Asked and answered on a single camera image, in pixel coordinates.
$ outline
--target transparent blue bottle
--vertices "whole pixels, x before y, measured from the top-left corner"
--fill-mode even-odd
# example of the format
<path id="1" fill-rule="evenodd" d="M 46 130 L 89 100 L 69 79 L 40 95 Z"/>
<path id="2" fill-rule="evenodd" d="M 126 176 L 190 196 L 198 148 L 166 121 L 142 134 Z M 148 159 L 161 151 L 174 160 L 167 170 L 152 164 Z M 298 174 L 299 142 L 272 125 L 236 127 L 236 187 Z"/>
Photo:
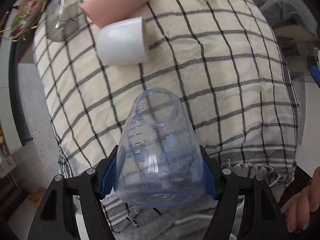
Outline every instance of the transparent blue bottle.
<path id="1" fill-rule="evenodd" d="M 169 90 L 137 96 L 119 143 L 114 190 L 126 203 L 146 207 L 176 206 L 204 193 L 199 143 Z"/>

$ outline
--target human hand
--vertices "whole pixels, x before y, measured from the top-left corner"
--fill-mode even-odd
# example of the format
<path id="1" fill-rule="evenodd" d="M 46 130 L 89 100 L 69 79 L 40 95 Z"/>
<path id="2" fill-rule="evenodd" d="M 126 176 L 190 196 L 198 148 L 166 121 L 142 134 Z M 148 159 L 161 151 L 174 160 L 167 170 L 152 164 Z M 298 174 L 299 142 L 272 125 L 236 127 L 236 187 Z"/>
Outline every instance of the human hand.
<path id="1" fill-rule="evenodd" d="M 320 206 L 320 167 L 313 173 L 311 186 L 305 187 L 294 195 L 282 211 L 287 212 L 287 228 L 291 233 L 295 230 L 306 230 L 310 222 L 310 212 Z"/>

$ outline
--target plaid cloth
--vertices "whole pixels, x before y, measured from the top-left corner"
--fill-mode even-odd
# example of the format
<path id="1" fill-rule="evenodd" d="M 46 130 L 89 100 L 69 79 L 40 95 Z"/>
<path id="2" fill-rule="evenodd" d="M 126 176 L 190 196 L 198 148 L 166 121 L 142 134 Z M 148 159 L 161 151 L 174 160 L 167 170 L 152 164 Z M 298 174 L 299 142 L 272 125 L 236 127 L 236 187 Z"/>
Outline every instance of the plaid cloth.
<path id="1" fill-rule="evenodd" d="M 84 25 L 64 43 L 46 38 L 45 18 L 38 25 L 34 57 L 61 173 L 77 176 L 108 156 L 136 96 L 164 87 L 180 98 L 199 143 L 221 165 L 249 177 L 262 169 L 270 184 L 290 182 L 299 106 L 275 36 L 252 0 L 152 0 L 134 16 L 146 23 L 150 61 L 121 67 L 100 61 L 99 29 L 83 14 Z M 138 207 L 115 195 L 103 204 L 114 231 L 137 226 Z"/>

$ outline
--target orange object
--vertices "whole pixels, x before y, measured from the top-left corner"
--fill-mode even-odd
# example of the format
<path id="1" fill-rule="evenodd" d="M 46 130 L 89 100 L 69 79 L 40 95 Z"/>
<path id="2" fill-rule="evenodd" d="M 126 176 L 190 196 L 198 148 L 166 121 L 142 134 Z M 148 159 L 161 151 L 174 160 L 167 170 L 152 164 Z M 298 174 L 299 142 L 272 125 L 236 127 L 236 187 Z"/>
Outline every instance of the orange object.
<path id="1" fill-rule="evenodd" d="M 124 20 L 149 0 L 84 0 L 81 10 L 100 29 Z"/>

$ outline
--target white cup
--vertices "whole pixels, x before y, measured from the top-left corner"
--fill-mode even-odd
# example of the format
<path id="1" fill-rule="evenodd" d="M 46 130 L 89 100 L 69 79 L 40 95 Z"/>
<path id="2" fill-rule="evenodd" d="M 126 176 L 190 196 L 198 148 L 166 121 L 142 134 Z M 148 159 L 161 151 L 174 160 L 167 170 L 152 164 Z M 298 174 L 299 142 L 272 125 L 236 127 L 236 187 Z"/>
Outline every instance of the white cup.
<path id="1" fill-rule="evenodd" d="M 148 61 L 148 36 L 142 17 L 112 23 L 102 28 L 97 52 L 105 65 L 122 66 Z"/>

